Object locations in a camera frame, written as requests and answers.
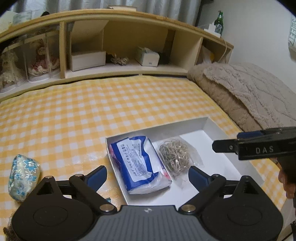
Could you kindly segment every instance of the human hand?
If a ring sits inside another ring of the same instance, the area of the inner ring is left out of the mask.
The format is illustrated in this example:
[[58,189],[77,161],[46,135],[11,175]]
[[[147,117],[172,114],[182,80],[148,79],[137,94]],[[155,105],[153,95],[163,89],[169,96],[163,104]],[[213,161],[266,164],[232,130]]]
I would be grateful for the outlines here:
[[279,171],[279,181],[283,184],[283,188],[286,191],[286,197],[294,198],[295,191],[296,191],[296,184],[288,182],[288,177],[283,170]]

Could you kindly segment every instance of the gingham bed sheet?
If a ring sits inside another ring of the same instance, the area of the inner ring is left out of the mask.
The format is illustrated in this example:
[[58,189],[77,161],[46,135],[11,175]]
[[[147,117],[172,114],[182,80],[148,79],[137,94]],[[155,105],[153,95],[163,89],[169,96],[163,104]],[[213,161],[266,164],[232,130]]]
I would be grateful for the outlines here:
[[[209,116],[230,138],[240,129],[196,84],[187,79],[134,76],[84,80],[30,91],[0,104],[0,226],[18,204],[8,194],[8,177],[17,154],[36,159],[42,177],[68,179],[105,165],[99,190],[119,208],[124,199],[106,156],[105,137]],[[252,161],[264,191],[281,209],[286,199],[278,167]]]

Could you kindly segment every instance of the blue floral pouch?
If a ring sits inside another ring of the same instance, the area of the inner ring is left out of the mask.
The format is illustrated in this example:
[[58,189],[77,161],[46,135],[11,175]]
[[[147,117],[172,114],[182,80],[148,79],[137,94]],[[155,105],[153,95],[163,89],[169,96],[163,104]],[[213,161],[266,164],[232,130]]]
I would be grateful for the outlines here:
[[40,165],[36,160],[17,155],[13,159],[9,176],[9,195],[14,200],[24,201],[27,195],[36,187],[40,171]]

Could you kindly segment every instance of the white wall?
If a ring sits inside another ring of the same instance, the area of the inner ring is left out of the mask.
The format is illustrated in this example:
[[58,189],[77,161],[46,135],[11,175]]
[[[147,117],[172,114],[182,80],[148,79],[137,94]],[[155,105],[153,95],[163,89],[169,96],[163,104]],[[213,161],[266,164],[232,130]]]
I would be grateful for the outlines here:
[[229,63],[250,62],[296,92],[296,54],[288,49],[291,13],[276,0],[214,0],[202,8],[199,26],[223,11],[222,37],[234,45]]

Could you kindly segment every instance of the green glass bottle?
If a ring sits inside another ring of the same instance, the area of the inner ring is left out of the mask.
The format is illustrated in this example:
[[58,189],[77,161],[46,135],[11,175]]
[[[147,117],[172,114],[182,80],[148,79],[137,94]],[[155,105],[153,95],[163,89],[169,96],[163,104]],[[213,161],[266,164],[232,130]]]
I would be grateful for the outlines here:
[[215,32],[222,35],[222,32],[223,32],[223,12],[222,11],[219,11],[218,18],[215,20],[214,24],[216,26]]

